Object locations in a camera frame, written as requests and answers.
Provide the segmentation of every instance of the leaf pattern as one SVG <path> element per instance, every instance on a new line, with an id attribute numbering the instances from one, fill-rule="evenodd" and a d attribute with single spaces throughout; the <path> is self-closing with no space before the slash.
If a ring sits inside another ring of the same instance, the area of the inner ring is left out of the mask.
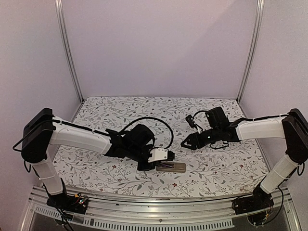
<path id="1" fill-rule="evenodd" d="M 90 97 L 82 106 L 75 123 L 90 128 L 121 130 L 143 116 L 166 121 L 175 134 L 171 150 L 175 161 L 186 163 L 186 173 L 138 172 L 137 163 L 127 158 L 111 158 L 93 151 L 61 146 L 54 166 L 66 185 L 97 190 L 155 197 L 212 197 L 251 192 L 268 173 L 255 140 L 230 143 L 213 150 L 209 146 L 191 151 L 180 146 L 192 132 L 186 115 L 221 106 L 230 121 L 243 116 L 235 100 L 153 97 Z M 197 123 L 209 129 L 205 114 Z M 170 141 L 168 129 L 157 121 L 143 120 L 155 134 L 155 144 Z"/>

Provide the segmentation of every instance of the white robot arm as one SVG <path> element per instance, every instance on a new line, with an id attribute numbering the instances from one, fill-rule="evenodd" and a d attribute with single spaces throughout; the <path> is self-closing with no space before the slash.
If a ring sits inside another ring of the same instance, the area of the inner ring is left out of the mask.
<path id="1" fill-rule="evenodd" d="M 173 132 L 164 121 L 152 117 L 144 118 L 164 123 L 170 129 L 170 144 L 172 143 Z M 47 155 L 47 148 L 49 145 L 67 145 L 110 157 L 128 157 L 138 162 L 139 171 L 154 169 L 161 161 L 174 160 L 174 153 L 167 150 L 170 145 L 167 148 L 154 147 L 154 134 L 148 127 L 138 124 L 130 131 L 125 130 L 127 127 L 120 132 L 107 129 L 107 133 L 104 133 L 62 120 L 54 116 L 51 109 L 45 108 L 25 126 L 24 137 L 13 149 L 21 152 L 22 158 L 31 164 L 42 180 L 49 196 L 48 205 L 84 214 L 87 199 L 78 197 L 78 203 L 74 196 L 66 194 L 65 185 Z M 16 146 L 21 142 L 22 149 L 17 150 Z"/>
<path id="2" fill-rule="evenodd" d="M 285 139 L 287 150 L 285 155 L 275 165 L 273 170 L 258 184 L 251 197 L 240 197 L 234 200 L 236 214 L 252 212 L 273 206 L 271 193 L 285 180 L 288 180 L 295 170 L 308 159 L 308 122 L 298 109 L 279 116 L 262 118 L 240 118 L 229 122 L 221 107 L 205 112 L 211 129 L 200 131 L 200 126 L 194 122 L 194 116 L 187 116 L 186 121 L 198 132 L 190 134 L 181 146 L 196 150 L 217 141 L 239 142 L 258 138 Z"/>

